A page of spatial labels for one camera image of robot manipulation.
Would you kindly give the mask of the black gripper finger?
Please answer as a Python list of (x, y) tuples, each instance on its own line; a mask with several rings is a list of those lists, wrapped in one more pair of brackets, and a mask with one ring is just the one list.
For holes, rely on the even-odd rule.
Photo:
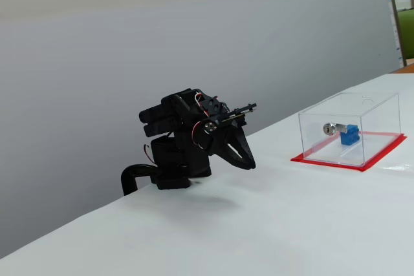
[(255, 169), (256, 163), (242, 128), (230, 131), (226, 138), (227, 161), (240, 169)]
[(240, 169), (249, 169), (249, 146), (245, 138), (232, 138), (223, 142), (222, 159)]

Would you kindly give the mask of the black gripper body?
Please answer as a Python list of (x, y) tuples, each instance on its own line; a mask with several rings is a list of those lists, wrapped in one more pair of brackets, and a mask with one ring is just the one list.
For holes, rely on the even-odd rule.
[(229, 118), (207, 118), (195, 124), (195, 145), (209, 155), (231, 156), (229, 147), (233, 134), (232, 121)]

